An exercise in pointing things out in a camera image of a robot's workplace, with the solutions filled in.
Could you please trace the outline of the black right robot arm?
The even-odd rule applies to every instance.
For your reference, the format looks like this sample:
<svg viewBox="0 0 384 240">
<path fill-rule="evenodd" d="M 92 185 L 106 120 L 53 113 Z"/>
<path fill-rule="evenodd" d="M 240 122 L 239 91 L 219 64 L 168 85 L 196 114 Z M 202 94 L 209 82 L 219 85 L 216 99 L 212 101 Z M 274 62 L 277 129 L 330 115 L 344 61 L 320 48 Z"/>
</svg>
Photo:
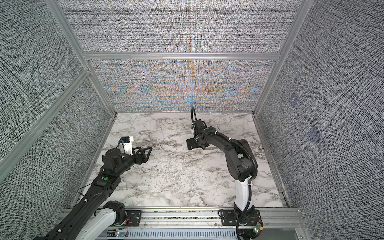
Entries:
<svg viewBox="0 0 384 240">
<path fill-rule="evenodd" d="M 213 127 L 191 126 L 193 137 L 187 140 L 188 150 L 206 149 L 210 145 L 221 150 L 231 177 L 235 180 L 234 208 L 238 216 L 245 215 L 254 205 L 252 181 L 258 174 L 258 163 L 248 142 L 230 138 Z"/>
</svg>

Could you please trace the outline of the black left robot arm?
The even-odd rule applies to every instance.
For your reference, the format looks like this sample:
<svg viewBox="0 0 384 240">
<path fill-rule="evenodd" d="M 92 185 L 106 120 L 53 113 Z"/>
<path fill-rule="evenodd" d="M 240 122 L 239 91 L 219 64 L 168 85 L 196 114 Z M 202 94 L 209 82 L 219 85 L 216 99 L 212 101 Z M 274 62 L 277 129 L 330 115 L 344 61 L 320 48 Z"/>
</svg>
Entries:
<svg viewBox="0 0 384 240">
<path fill-rule="evenodd" d="M 91 182 L 83 198 L 75 205 L 71 212 L 60 221 L 44 237 L 36 240 L 75 240 L 90 217 L 99 206 L 107 200 L 121 182 L 121 175 L 131 169 L 133 165 L 141 165 L 149 160 L 152 147 L 133 148 L 133 153 L 122 153 L 120 149 L 108 150 L 102 157 L 104 165 L 99 174 Z"/>
</svg>

